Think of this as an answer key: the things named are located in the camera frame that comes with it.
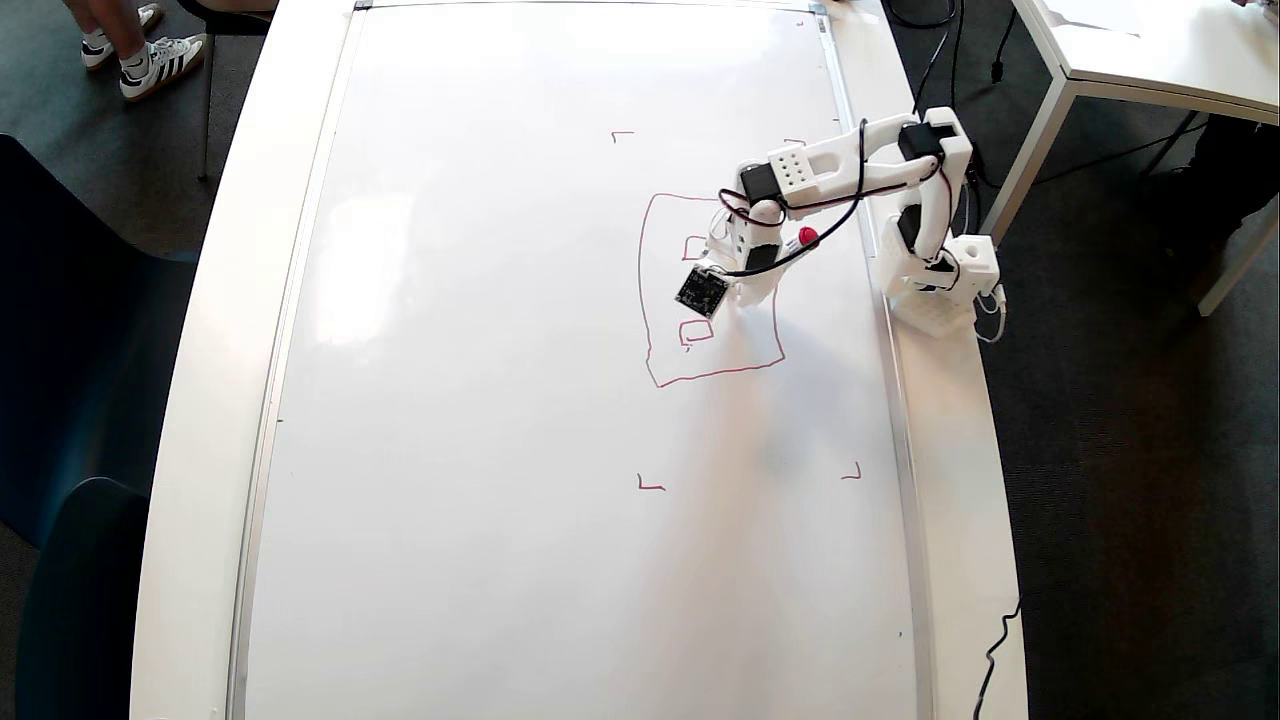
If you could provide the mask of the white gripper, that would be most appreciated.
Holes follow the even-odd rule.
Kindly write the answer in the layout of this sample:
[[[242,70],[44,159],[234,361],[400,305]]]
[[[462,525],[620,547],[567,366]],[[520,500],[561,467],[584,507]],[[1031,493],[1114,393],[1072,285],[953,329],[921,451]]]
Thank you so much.
[[[778,202],[728,202],[710,224],[705,242],[705,266],[733,279],[730,295],[740,307],[769,300],[781,274],[765,274],[797,252],[797,236],[786,236],[785,208]]]

